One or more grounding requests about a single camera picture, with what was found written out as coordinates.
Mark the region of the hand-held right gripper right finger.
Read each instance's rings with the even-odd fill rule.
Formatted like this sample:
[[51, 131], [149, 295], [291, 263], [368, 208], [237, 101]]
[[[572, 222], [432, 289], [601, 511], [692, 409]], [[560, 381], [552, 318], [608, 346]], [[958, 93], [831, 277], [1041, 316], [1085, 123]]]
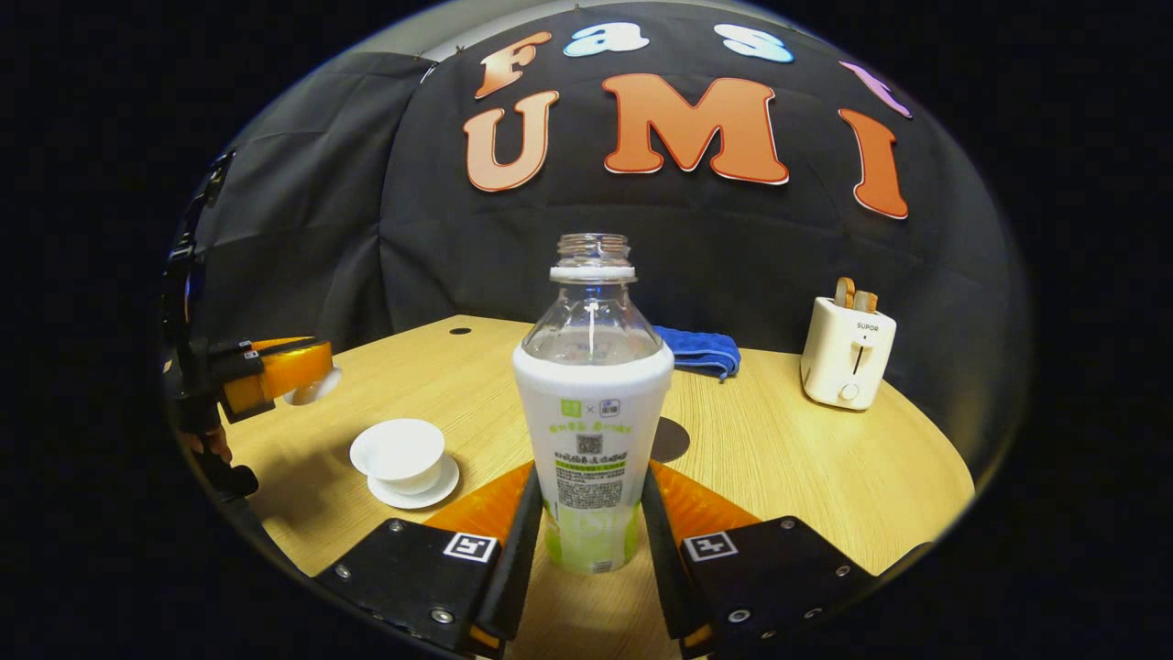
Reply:
[[796, 515], [759, 518], [658, 461], [640, 509], [663, 622], [684, 659], [787, 659], [929, 550], [915, 544], [872, 572]]

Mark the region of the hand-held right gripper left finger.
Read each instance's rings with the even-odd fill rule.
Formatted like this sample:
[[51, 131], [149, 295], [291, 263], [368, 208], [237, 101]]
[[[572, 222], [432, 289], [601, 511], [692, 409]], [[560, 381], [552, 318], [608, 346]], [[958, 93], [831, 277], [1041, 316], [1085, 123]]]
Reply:
[[316, 581], [432, 655], [501, 659], [522, 620], [542, 510], [528, 461], [427, 520], [379, 523]]

